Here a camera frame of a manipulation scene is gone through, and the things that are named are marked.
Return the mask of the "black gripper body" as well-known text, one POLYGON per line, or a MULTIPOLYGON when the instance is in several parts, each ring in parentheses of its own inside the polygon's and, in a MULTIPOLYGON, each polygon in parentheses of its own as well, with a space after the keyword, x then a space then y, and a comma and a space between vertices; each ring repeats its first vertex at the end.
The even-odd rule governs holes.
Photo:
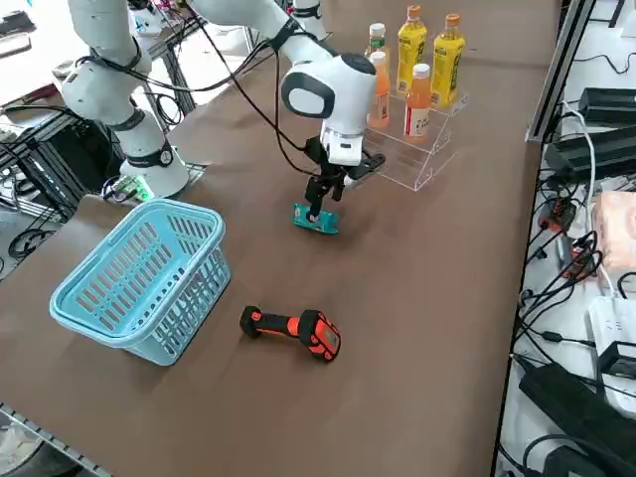
POLYGON ((331 164, 328 154, 319 138, 309 138, 305 142, 305 155, 320 167, 320 177, 329 180, 343 179, 345 182, 357 182, 376 173, 386 162, 382 153, 371 154, 363 150, 362 161, 357 166, 331 164))

